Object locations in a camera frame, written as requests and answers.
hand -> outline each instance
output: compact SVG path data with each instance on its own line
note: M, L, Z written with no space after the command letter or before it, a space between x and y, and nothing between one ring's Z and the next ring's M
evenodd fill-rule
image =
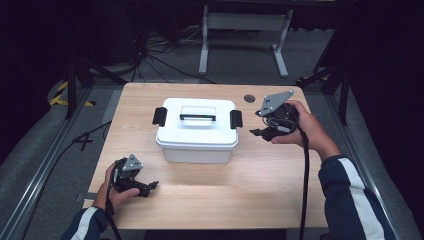
M110 175L112 173L113 167L115 166L115 163L113 163L107 170L105 175L105 181L100 186L99 191L97 192L96 199L93 202L92 206L102 208L103 210L106 209L106 194L107 194L107 188L109 185L109 179ZM109 198L112 202L113 210L116 212L122 203L124 203L126 200L136 197L140 193L140 190L138 188L132 188L128 189L124 192L118 192L114 187L110 189Z
M339 155L340 150L333 140L327 135L321 123L299 101L288 100L287 103L294 106L299 112L299 125L309 139L309 148L318 152L321 161L328 157ZM298 129L286 136L277 136L271 140L277 144L297 144L303 147L302 136Z

white stripe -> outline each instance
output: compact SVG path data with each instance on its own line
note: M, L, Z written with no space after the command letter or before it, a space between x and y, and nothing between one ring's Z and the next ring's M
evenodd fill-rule
M359 220L364 228L366 239L384 239L383 227L375 216L374 210L365 196L365 185L359 177L355 166L353 166L352 162L347 158L341 158L338 160L342 163L350 180L349 189L352 194L356 211L359 215Z
M97 208L95 207L87 208L87 210L81 217L80 224L78 225L78 230L74 234L74 236L72 236L71 240L83 240L85 238L85 235L87 235L88 232L88 227L90 225L91 217L93 217L96 210Z

dark background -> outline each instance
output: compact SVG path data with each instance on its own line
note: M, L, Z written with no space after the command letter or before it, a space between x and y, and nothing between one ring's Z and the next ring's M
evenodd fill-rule
M49 111L47 94L64 77L71 59L84 56L99 65L131 65L150 30L174 41L179 30L200 24L196 21L202 15L201 6L150 4L140 9L134 2L126 4L0 3L0 163ZM298 11L291 24L294 29L338 26L320 64L328 67L347 54L351 57L352 91L381 159L423 235L423 3L367 1L367 5L359 13L346 14L342 22L334 11ZM134 12L127 14L127 6ZM317 15L325 17L317 21Z

handheld controller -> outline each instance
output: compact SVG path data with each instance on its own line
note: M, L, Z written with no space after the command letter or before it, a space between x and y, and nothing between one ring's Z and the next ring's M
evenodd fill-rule
M116 167L112 173L112 185L118 192L123 192L131 188L138 188L139 197L147 198L150 191L155 189L158 181L144 184L134 180L135 176L143 168L143 164L131 154L129 158L122 158L116 161Z
M296 130L299 119L299 112L295 107L285 103L294 94L293 90L266 96L261 110L256 111L256 115L262 117L265 129L250 130L255 136L269 142L276 136L288 135Z

wooden table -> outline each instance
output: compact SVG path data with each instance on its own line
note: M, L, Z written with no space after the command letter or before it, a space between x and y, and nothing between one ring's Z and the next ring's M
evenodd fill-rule
M283 86L128 83L125 85L96 167L89 192L97 192L106 169L134 154L144 168L136 180L159 181L148 198L130 199L114 215L119 229L298 228L302 206L303 149L273 145L249 132L264 128L255 111L263 97L295 91L291 99L306 107L300 88ZM255 96L254 103L244 100ZM239 143L228 164L170 163L156 143L156 107L169 97L226 99L243 113ZM310 152L306 227L327 227L318 180L320 160Z

